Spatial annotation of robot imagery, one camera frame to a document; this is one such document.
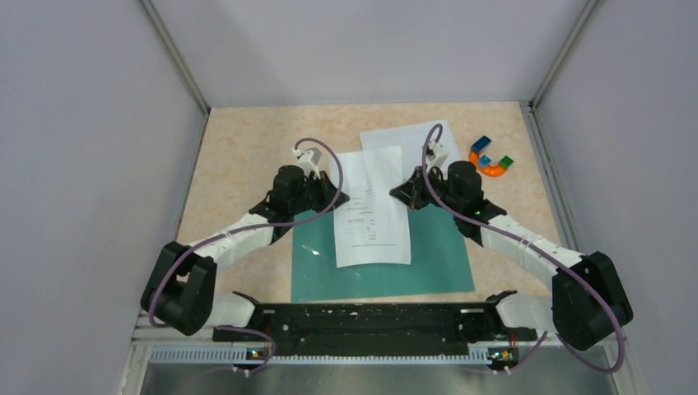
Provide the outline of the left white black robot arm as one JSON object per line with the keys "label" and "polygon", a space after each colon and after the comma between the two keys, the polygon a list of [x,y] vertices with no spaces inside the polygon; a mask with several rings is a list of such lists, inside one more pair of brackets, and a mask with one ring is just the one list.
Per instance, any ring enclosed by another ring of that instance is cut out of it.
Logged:
{"label": "left white black robot arm", "polygon": [[344,171],[337,171],[338,179],[332,181],[324,171],[285,165],[263,200],[233,225],[193,244],[166,244],[141,298],[150,325],[185,336],[211,326],[233,327],[245,340],[259,337],[264,319],[254,312],[256,304],[241,294],[218,295],[217,276],[253,251],[276,243],[292,227],[311,221],[300,214],[314,211],[320,218],[348,202],[342,191]]}

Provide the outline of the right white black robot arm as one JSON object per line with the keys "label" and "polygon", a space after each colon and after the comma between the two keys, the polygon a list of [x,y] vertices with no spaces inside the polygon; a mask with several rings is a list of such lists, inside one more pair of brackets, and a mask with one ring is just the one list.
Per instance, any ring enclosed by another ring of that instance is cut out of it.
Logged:
{"label": "right white black robot arm", "polygon": [[489,337],[504,339],[516,328],[537,329],[586,351],[633,320],[631,303],[606,254],[563,248],[520,225],[486,199],[474,164],[456,161],[445,172],[416,167],[389,194],[412,210],[429,205],[446,210],[465,238],[506,256],[550,290],[549,296],[499,294],[495,308],[482,317]]}

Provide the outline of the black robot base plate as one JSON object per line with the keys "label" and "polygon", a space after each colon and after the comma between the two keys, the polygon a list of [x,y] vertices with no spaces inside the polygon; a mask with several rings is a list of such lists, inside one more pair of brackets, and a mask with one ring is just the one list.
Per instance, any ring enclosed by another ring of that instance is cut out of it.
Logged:
{"label": "black robot base plate", "polygon": [[478,342],[535,341],[507,328],[498,295],[462,303],[261,303],[243,333],[216,328],[214,342],[253,342],[262,332],[276,356],[463,356]]}

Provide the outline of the green plastic folder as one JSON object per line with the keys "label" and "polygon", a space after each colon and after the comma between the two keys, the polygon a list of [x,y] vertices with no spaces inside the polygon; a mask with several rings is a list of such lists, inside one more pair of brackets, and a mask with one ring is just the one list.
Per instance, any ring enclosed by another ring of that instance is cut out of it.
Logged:
{"label": "green plastic folder", "polygon": [[291,301],[363,299],[471,292],[475,289],[464,237],[453,217],[428,206],[409,211],[412,261],[339,268],[332,214],[297,226],[292,235]]}

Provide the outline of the printed white paper sheet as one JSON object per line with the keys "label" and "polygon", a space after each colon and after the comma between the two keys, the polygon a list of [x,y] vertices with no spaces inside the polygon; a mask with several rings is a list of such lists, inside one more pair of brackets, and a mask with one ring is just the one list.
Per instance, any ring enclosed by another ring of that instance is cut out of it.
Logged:
{"label": "printed white paper sheet", "polygon": [[390,196],[402,184],[400,146],[340,153],[330,178],[349,197],[333,210],[336,266],[409,265],[412,260],[406,206]]}

